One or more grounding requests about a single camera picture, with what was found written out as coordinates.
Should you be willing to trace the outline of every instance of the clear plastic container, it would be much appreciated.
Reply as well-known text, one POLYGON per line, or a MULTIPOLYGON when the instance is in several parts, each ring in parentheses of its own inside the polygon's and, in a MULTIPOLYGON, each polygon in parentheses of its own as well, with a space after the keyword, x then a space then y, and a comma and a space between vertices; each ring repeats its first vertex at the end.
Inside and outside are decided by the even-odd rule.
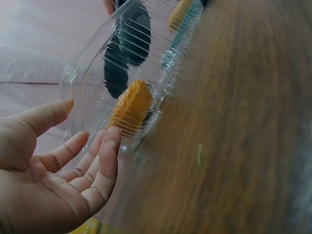
POLYGON ((178 13, 181 21, 169 27, 168 21, 179 1, 128 0, 80 49, 66 65, 60 82, 62 100, 74 99, 63 141, 79 131, 88 131, 90 137, 83 151, 88 149, 95 134, 108 126, 114 110, 119 108, 118 102, 127 92, 124 89, 134 80, 141 80, 151 94, 150 108, 141 113, 130 112, 133 118, 138 115, 144 120, 134 124, 131 117, 119 119, 117 125, 122 129, 121 150, 139 144, 155 123, 161 104, 174 85, 181 59, 202 14, 200 0, 187 1, 189 9, 178 13), (143 21, 137 20, 140 14, 143 21), (136 59, 144 62, 137 66, 136 59), (113 76, 112 68, 117 71, 113 76), (128 80, 121 79, 125 74, 128 80), (116 90, 123 93, 119 96, 116 90))

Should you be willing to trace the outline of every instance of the finger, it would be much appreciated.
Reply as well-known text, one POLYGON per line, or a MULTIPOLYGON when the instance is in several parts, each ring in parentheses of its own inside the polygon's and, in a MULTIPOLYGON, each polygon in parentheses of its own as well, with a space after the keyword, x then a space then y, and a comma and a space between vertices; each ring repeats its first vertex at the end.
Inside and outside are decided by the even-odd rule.
POLYGON ((87 201, 91 215, 97 213, 105 205, 115 186, 118 172, 115 147, 112 141, 101 146, 97 176, 91 187, 81 193, 87 201))
POLYGON ((98 156, 93 160, 91 166, 87 170, 87 172, 84 174, 84 176, 78 177, 70 181, 69 183, 77 189, 78 192, 82 192, 92 185, 97 173, 98 173, 98 164, 99 159, 98 156))
POLYGON ((113 14, 116 7, 116 1, 115 0, 103 0, 104 6, 106 8, 106 11, 109 15, 113 14))
POLYGON ((79 164, 72 170, 64 171, 59 175, 70 182, 75 178, 84 176, 94 161, 95 157, 98 155, 99 149, 103 142, 112 140, 116 143, 116 146, 119 147, 121 139, 120 130, 116 127, 109 128, 107 130, 101 130, 96 135, 94 141, 91 144, 89 152, 81 159, 79 164))
POLYGON ((65 109, 62 101, 49 102, 9 118, 22 121, 39 137, 51 127, 66 120, 66 111, 69 113, 73 105, 74 102, 72 100, 67 100, 65 109))
POLYGON ((56 173, 77 156, 87 143, 88 136, 89 134, 87 132, 79 132, 56 149, 35 156, 41 160, 48 171, 56 173))
MULTIPOLYGON (((121 133, 117 128, 110 128, 106 131, 103 136, 101 145, 104 145, 107 142, 113 142, 115 145, 115 151, 118 152, 120 146, 121 133)), ((97 173, 99 165, 99 156, 96 156, 91 166, 84 174, 84 176, 73 179, 70 184, 77 189, 80 193, 92 185, 97 173)))

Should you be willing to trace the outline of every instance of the teal strip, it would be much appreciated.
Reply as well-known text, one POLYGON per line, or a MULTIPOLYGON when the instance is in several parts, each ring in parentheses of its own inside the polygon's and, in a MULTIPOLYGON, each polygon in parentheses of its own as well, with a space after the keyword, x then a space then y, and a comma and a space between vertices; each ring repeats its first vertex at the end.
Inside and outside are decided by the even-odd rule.
POLYGON ((175 36, 174 41, 171 44, 170 49, 167 51, 167 55, 164 58, 164 62, 162 63, 162 67, 168 68, 168 65, 172 63, 172 57, 176 57, 176 51, 179 48, 180 43, 182 42, 184 37, 188 37, 189 35, 186 34, 189 27, 192 25, 195 17, 198 15, 198 10, 199 10, 199 5, 198 3, 192 3, 189 12, 186 14, 184 17, 182 24, 178 28, 177 34, 175 36))

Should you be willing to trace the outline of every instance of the fingernail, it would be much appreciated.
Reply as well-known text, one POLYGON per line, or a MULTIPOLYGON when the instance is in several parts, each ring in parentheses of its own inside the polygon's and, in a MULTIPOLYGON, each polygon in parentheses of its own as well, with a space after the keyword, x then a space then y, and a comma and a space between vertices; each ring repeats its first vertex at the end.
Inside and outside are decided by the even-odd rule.
POLYGON ((115 146, 116 146, 116 144, 115 144, 115 142, 114 142, 113 140, 109 140, 107 143, 108 143, 108 144, 111 144, 114 148, 115 148, 115 146))

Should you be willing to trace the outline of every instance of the hand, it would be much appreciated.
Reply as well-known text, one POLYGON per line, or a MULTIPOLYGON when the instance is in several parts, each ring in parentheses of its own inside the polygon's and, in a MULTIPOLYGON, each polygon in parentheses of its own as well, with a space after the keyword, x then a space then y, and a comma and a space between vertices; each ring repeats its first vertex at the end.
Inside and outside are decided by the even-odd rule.
POLYGON ((116 0, 102 0, 109 15, 113 14, 116 8, 116 0))
MULTIPOLYGON (((66 108, 72 109, 68 101, 66 108)), ((61 102, 0 118, 0 233, 67 233, 107 202, 117 177, 118 128, 102 130, 75 169, 56 174, 88 139, 33 154, 37 137, 66 119, 61 102)))

